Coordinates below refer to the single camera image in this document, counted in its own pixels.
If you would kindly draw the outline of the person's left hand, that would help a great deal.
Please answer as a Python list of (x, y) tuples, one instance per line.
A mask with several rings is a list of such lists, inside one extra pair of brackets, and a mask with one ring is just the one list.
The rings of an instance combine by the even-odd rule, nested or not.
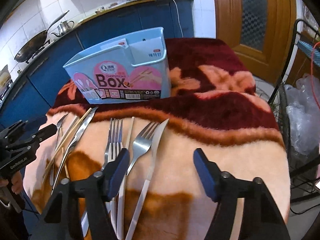
[[(8, 185), (8, 181), (5, 179), (1, 179), (0, 187), (6, 187)], [(20, 194), (23, 190), (23, 179), (21, 172), (16, 172), (11, 178), (12, 187), (11, 190), (15, 194)]]

